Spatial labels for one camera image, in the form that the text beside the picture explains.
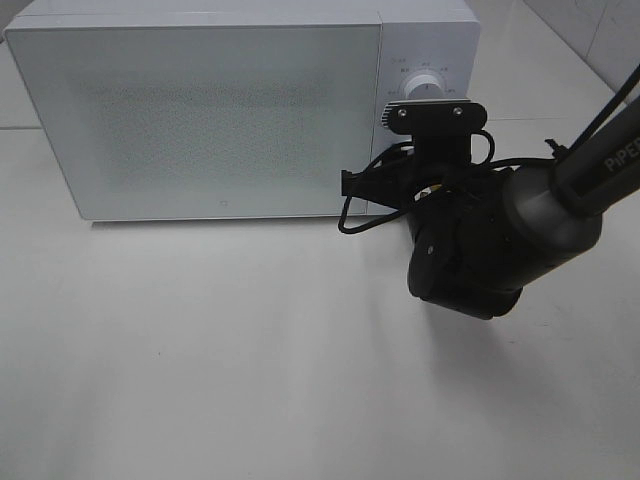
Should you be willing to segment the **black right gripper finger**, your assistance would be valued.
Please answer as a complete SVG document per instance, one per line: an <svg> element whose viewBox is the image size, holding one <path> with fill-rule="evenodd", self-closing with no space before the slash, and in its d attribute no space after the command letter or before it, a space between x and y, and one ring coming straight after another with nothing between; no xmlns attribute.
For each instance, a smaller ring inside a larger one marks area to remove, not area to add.
<svg viewBox="0 0 640 480"><path fill-rule="evenodd" d="M341 171L341 195L342 196L363 196L366 193L366 176L364 171L351 172Z"/></svg>

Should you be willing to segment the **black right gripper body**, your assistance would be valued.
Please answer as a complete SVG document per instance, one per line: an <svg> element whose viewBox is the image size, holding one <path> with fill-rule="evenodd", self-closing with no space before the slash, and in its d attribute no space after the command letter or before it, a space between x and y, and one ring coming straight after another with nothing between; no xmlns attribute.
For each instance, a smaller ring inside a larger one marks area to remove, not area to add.
<svg viewBox="0 0 640 480"><path fill-rule="evenodd" d="M444 162L418 159L372 161L359 179L359 198L400 210L414 202L415 195L450 174Z"/></svg>

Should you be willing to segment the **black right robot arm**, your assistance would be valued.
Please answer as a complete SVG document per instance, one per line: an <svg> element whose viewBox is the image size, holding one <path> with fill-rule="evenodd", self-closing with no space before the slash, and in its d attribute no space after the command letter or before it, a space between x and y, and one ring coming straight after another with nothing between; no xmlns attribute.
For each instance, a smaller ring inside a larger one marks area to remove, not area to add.
<svg viewBox="0 0 640 480"><path fill-rule="evenodd" d="M639 100L632 73L569 146L548 158L472 160L487 113L461 99L389 104L383 125L402 136L341 193L405 218L412 296L480 319L508 313L523 288L591 249L604 212L639 188Z"/></svg>

